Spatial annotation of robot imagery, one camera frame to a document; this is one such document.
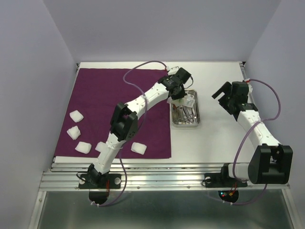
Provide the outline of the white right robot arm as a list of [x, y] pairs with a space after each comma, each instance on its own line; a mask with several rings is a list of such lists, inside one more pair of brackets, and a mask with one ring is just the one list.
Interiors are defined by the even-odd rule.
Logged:
[[238, 163], [243, 147], [240, 145], [234, 161], [222, 167], [219, 180], [224, 186], [230, 186], [236, 180], [253, 184], [286, 184], [290, 176], [293, 150], [271, 134], [256, 105], [248, 101], [252, 90], [250, 82], [250, 79], [226, 82], [212, 95], [245, 130], [241, 143], [249, 139], [255, 149], [250, 162]]

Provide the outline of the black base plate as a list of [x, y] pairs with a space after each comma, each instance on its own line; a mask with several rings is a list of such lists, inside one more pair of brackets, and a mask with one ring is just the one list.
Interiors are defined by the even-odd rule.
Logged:
[[122, 195], [119, 194], [114, 200], [110, 200], [110, 190], [121, 188], [121, 174], [106, 174], [94, 179], [89, 173], [77, 173], [76, 177], [79, 180], [78, 188], [89, 190], [88, 197], [91, 205], [109, 207], [114, 205]]
[[219, 198], [227, 203], [234, 204], [239, 199], [238, 188], [248, 187], [246, 182], [226, 177], [221, 172], [205, 173], [202, 185], [206, 188], [216, 188]]

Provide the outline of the stainless steel tray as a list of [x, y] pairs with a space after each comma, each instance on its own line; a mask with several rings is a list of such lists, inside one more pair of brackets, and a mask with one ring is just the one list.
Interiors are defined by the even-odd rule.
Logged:
[[200, 122], [198, 93], [187, 89], [184, 100], [170, 102], [171, 124], [177, 128], [195, 128]]

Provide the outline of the steel forceps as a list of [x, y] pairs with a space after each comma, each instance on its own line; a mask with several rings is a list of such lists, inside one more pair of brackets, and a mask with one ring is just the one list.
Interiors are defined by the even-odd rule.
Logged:
[[182, 122], [181, 113], [177, 107], [173, 108], [173, 122], [177, 125]]
[[195, 113], [195, 109], [194, 109], [194, 108], [191, 108], [191, 120], [192, 120], [192, 123], [193, 123], [193, 124], [196, 123], [197, 116], [196, 116], [196, 113]]

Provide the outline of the white gauze pad right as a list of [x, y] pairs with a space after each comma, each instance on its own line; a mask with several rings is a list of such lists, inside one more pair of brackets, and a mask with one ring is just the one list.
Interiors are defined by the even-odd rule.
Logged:
[[131, 151], [135, 152], [137, 154], [140, 155], [144, 155], [145, 151], [147, 149], [147, 146], [141, 143], [137, 143], [137, 142], [133, 142], [132, 146], [131, 146]]

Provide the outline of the white gauze pad far left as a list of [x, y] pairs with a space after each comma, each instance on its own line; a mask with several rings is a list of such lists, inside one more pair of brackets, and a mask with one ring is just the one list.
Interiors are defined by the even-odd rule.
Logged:
[[67, 134], [72, 140], [76, 140], [81, 135], [81, 131], [78, 126], [73, 126], [67, 130]]

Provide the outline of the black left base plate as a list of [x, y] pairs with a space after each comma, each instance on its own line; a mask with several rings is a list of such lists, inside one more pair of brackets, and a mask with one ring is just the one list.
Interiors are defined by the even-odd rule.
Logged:
[[114, 200], [110, 200], [110, 190], [121, 188], [121, 174], [106, 174], [94, 179], [89, 173], [77, 173], [76, 177], [79, 180], [78, 188], [89, 190], [88, 197], [91, 205], [109, 207], [114, 205], [122, 195], [119, 194]]

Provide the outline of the white gauze pad upper left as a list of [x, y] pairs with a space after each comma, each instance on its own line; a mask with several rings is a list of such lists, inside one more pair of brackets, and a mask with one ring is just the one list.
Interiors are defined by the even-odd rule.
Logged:
[[78, 110], [70, 112], [69, 116], [75, 123], [80, 122], [84, 118], [84, 116]]

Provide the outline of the aluminium right side rail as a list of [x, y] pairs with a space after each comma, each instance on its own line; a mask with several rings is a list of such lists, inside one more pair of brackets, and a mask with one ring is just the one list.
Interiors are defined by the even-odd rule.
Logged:
[[238, 149], [234, 157], [234, 163], [237, 163], [237, 159], [241, 153], [243, 145], [247, 139], [249, 139], [254, 148], [258, 146], [268, 146], [268, 147], [277, 147], [280, 145], [280, 142], [274, 137], [274, 135], [269, 131], [266, 127], [265, 122], [267, 121], [274, 121], [276, 120], [280, 113], [281, 113], [281, 102], [278, 96], [278, 93], [275, 89], [268, 83], [264, 82], [263, 80], [257, 79], [256, 77], [251, 76], [251, 74], [247, 70], [247, 65], [244, 65], [244, 80], [251, 79], [251, 82], [257, 82], [265, 85], [268, 87], [275, 95], [278, 109], [277, 113], [274, 117], [264, 118], [260, 117], [258, 111], [254, 110], [247, 110], [245, 112], [240, 112], [237, 122], [238, 124], [246, 131]]

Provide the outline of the purple cloth mat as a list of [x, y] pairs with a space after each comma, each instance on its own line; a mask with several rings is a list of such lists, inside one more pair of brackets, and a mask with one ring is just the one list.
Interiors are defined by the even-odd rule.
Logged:
[[[110, 121], [115, 106], [119, 102], [127, 103], [139, 97], [141, 92], [126, 84], [123, 76], [126, 69], [80, 69], [61, 133], [55, 149], [55, 156], [98, 157], [95, 150], [99, 142], [106, 142], [110, 130]], [[84, 118], [75, 123], [69, 113], [78, 110]], [[67, 130], [78, 126], [81, 135], [72, 140]], [[91, 144], [88, 154], [75, 150], [79, 142]], [[133, 142], [147, 146], [144, 155], [131, 151]], [[120, 151], [124, 159], [168, 159], [171, 158], [170, 108], [161, 101], [148, 110], [145, 122], [136, 136]]]

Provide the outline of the aluminium rail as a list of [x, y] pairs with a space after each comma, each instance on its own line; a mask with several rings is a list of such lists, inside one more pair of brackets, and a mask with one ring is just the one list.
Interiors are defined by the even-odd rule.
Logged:
[[281, 113], [281, 102], [278, 96], [278, 93], [275, 89], [268, 83], [264, 82], [263, 80], [257, 79], [256, 77], [251, 76], [251, 74], [247, 70], [247, 65], [244, 65], [244, 80], [251, 79], [251, 82], [257, 82], [265, 85], [268, 87], [275, 95], [278, 109], [277, 113], [274, 117], [264, 118], [260, 117], [258, 111], [254, 110], [247, 110], [245, 112], [240, 112], [237, 122], [238, 124], [246, 131], [238, 149], [234, 157], [234, 163], [237, 163], [237, 159], [241, 153], [243, 145], [247, 139], [249, 139], [254, 148], [258, 146], [268, 146], [268, 147], [277, 147], [280, 145], [280, 142], [274, 137], [274, 135], [269, 131], [266, 127], [265, 122], [267, 121], [274, 121], [276, 120], [280, 113]]
[[[54, 162], [42, 174], [39, 191], [78, 191], [77, 173], [87, 171], [89, 163]], [[201, 191], [206, 173], [220, 172], [220, 163], [157, 164], [120, 163], [112, 164], [110, 173], [122, 176], [126, 191]]]

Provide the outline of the curved forceps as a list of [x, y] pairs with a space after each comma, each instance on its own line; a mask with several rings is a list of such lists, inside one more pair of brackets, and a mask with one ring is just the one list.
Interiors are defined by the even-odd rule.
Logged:
[[181, 112], [182, 124], [184, 124], [184, 125], [190, 124], [191, 118], [190, 118], [190, 115], [189, 115], [187, 109], [184, 106], [182, 106], [182, 107], [180, 107], [180, 112]]

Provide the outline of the green gauze bag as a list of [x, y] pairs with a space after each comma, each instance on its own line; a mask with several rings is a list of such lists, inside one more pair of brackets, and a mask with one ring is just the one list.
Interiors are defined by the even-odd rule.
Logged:
[[173, 100], [171, 97], [167, 99], [168, 104], [172, 104], [176, 107], [179, 106], [186, 106], [186, 107], [193, 107], [195, 104], [195, 97], [193, 95], [187, 94], [183, 98]]

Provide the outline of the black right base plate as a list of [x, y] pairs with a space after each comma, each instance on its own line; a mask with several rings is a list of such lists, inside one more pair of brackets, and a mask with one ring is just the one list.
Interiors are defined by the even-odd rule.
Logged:
[[202, 185], [206, 188], [216, 188], [219, 198], [227, 203], [234, 204], [239, 199], [238, 188], [248, 187], [246, 182], [226, 177], [221, 172], [205, 173]]

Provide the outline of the white gauze pad middle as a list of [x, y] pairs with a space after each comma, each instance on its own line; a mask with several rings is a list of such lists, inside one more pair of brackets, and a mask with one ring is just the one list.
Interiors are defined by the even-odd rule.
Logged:
[[96, 145], [95, 150], [101, 153], [106, 147], [107, 145], [104, 142], [99, 142]]

